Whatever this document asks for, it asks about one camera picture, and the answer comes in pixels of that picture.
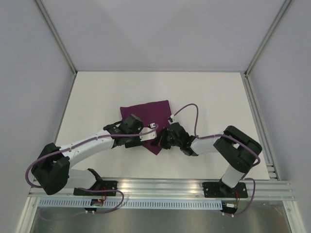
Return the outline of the purple cloth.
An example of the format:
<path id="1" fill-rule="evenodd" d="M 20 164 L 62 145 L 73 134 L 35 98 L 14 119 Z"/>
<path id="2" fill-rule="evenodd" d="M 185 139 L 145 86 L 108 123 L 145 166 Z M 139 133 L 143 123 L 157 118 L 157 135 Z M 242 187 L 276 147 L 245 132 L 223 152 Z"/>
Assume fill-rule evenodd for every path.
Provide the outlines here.
<path id="1" fill-rule="evenodd" d="M 151 123 L 157 124 L 157 135 L 160 135 L 163 128 L 169 126 L 168 118 L 172 114 L 168 100 L 149 102 L 129 107 L 120 107 L 120 112 L 122 120 L 126 119 L 129 115 L 134 114 L 142 120 L 144 127 L 147 127 Z"/>

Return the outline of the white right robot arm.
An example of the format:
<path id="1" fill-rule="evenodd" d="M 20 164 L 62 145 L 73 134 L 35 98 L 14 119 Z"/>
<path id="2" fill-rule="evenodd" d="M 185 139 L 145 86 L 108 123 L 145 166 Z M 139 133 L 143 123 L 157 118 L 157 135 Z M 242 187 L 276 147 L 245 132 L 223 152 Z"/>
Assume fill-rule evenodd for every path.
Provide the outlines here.
<path id="1" fill-rule="evenodd" d="M 178 147 L 187 156 L 199 156 L 218 152 L 229 163 L 218 182 L 219 191 L 229 197 L 237 190 L 237 184 L 259 162 L 262 146 L 238 128 L 228 126 L 222 133 L 198 137 L 190 135 L 178 123 L 165 127 L 151 143 L 162 149 Z"/>

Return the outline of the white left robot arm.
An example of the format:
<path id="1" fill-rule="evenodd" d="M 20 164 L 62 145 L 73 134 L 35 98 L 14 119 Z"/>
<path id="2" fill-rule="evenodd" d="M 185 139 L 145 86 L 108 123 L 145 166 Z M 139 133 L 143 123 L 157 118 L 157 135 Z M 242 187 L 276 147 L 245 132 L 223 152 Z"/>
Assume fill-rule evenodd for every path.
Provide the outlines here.
<path id="1" fill-rule="evenodd" d="M 67 145 L 47 144 L 28 168 L 26 182 L 54 195 L 63 188 L 72 188 L 75 195 L 104 195 L 110 188 L 92 168 L 76 170 L 73 167 L 101 151 L 134 144 L 140 146 L 156 136 L 157 125 L 145 127 L 135 115 L 103 127 L 83 140 Z"/>

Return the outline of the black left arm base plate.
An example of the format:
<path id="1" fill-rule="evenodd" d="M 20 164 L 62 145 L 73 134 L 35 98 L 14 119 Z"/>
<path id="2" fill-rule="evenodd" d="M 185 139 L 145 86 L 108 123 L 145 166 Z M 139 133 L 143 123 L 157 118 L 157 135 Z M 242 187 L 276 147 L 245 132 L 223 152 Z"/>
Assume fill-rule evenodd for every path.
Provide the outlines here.
<path id="1" fill-rule="evenodd" d="M 101 182 L 96 181 L 95 184 L 89 188 L 89 190 L 93 191 L 105 191 L 105 190 L 113 190 L 113 192 L 101 192 L 101 193 L 94 193 L 89 191 L 84 191 L 80 188 L 75 188 L 73 195 L 74 196 L 115 196 L 116 191 L 118 188 L 118 181 L 107 181 L 103 180 Z"/>

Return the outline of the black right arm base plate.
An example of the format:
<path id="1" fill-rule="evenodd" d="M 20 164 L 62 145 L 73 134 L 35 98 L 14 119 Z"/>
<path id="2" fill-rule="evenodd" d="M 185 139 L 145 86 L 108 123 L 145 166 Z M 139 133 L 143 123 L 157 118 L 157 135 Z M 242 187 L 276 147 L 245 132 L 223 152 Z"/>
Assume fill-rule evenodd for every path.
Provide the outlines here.
<path id="1" fill-rule="evenodd" d="M 235 187 L 230 188 L 222 182 L 203 182 L 203 192 L 205 198 L 248 198 L 245 183 L 238 183 Z"/>

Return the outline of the aluminium front rail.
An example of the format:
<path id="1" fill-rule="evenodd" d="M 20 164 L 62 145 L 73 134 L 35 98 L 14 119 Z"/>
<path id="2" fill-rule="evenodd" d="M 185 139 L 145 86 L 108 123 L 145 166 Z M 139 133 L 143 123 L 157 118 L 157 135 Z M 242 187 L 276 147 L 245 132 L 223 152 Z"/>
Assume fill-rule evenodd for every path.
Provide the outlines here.
<path id="1" fill-rule="evenodd" d="M 141 179 L 141 178 L 103 178 L 104 181 L 117 181 L 117 189 L 127 199 L 163 200 L 203 200 L 204 179 Z M 254 200 L 293 201 L 294 192 L 287 181 L 246 180 L 248 196 L 251 197 L 256 185 Z"/>

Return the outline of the left aluminium frame post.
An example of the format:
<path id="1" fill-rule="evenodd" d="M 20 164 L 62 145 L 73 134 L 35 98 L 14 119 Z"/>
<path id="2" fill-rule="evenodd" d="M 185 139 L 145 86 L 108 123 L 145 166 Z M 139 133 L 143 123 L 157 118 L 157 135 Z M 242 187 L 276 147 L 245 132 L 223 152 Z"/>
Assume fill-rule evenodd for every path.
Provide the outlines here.
<path id="1" fill-rule="evenodd" d="M 45 21 L 46 23 L 46 26 L 48 27 L 48 30 L 50 31 L 55 43 L 57 44 L 60 52 L 62 53 L 68 67 L 70 68 L 72 74 L 74 75 L 74 77 L 76 77 L 77 75 L 77 69 L 57 31 L 57 28 L 55 27 L 53 21 L 52 21 L 52 18 L 50 16 L 50 14 L 48 13 L 45 5 L 44 5 L 44 2 L 42 0 L 34 0 L 33 1 L 34 4 L 36 5 L 39 13 L 41 14 L 43 20 Z"/>

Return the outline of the aluminium frame post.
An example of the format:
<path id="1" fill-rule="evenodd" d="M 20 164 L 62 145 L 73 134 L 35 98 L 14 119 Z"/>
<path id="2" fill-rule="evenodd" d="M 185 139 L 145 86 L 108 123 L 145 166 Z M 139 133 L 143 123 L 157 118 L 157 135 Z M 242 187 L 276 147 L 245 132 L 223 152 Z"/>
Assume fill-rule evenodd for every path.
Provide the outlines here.
<path id="1" fill-rule="evenodd" d="M 44 5 L 44 2 L 42 0 L 34 0 L 33 1 L 34 4 L 36 5 L 39 13 L 41 14 L 43 20 L 45 21 L 46 23 L 46 26 L 48 27 L 48 30 L 50 31 L 55 43 L 57 44 L 60 52 L 62 53 L 68 67 L 70 68 L 72 74 L 74 75 L 74 77 L 76 77 L 77 75 L 77 69 L 57 31 L 57 28 L 55 27 L 53 21 L 52 21 L 52 18 L 50 16 L 50 14 L 48 13 L 45 5 Z"/>
<path id="2" fill-rule="evenodd" d="M 273 19 L 271 25 L 268 28 L 265 36 L 263 37 L 259 47 L 257 48 L 254 56 L 252 57 L 247 69 L 244 72 L 245 77 L 249 77 L 253 69 L 255 68 L 256 64 L 258 63 L 260 57 L 263 55 L 265 49 L 267 48 L 269 42 L 271 41 L 273 35 L 277 31 L 281 21 L 287 14 L 288 10 L 290 9 L 291 5 L 294 3 L 294 0 L 284 0 L 279 11 L 277 12 L 275 18 Z"/>

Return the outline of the right aluminium frame post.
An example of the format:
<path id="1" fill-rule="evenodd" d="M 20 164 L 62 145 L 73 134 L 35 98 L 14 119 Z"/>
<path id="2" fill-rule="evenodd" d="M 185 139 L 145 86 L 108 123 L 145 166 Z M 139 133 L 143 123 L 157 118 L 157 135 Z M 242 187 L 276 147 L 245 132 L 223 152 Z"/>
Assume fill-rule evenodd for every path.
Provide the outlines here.
<path id="1" fill-rule="evenodd" d="M 290 9 L 291 5 L 294 3 L 294 0 L 284 0 L 279 11 L 277 12 L 275 18 L 273 19 L 271 25 L 268 28 L 265 36 L 263 37 L 259 47 L 257 48 L 254 56 L 252 57 L 247 69 L 244 72 L 245 77 L 249 77 L 253 69 L 255 68 L 256 64 L 258 63 L 260 57 L 263 55 L 265 49 L 267 48 L 269 42 L 271 41 L 273 35 L 277 31 L 281 21 L 287 14 L 288 10 Z"/>

